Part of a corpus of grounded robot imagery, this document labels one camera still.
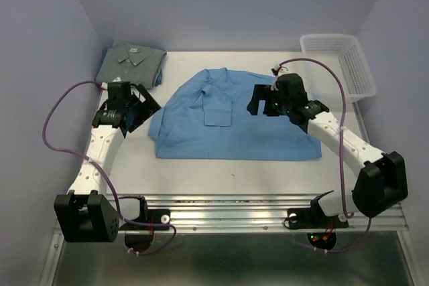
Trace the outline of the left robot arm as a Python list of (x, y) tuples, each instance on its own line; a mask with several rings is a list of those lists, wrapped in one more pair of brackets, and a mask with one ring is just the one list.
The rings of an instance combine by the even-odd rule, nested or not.
[(151, 215), (145, 198), (123, 216), (120, 199), (109, 178), (116, 154), (126, 136), (139, 128), (160, 106), (141, 84), (116, 78), (98, 83), (106, 91), (91, 123), (84, 153), (61, 148), (60, 152), (82, 159), (82, 165), (65, 194), (54, 200), (54, 211), (67, 242), (113, 242), (120, 223), (148, 230), (174, 230), (162, 215)]

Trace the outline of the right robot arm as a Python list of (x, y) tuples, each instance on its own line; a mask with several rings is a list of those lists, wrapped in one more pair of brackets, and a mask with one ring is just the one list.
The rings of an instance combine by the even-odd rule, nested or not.
[(290, 230), (346, 228), (359, 212), (374, 218), (408, 197), (406, 163), (397, 152), (386, 153), (344, 126), (329, 108), (309, 100), (298, 74), (278, 76), (272, 85), (256, 84), (247, 110), (258, 114), (264, 102), (264, 115), (287, 116), (290, 122), (327, 146), (339, 157), (339, 167), (348, 167), (356, 177), (353, 188), (340, 176), (339, 192), (325, 192), (311, 200), (307, 208), (290, 208), (284, 226)]

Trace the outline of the light blue long sleeve shirt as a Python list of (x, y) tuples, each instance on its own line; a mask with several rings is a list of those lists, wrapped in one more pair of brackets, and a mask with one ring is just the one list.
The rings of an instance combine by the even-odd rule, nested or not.
[(205, 69), (195, 74), (154, 114), (149, 137), (162, 159), (306, 161), (322, 155), (318, 139), (289, 118), (247, 111), (256, 84), (272, 76)]

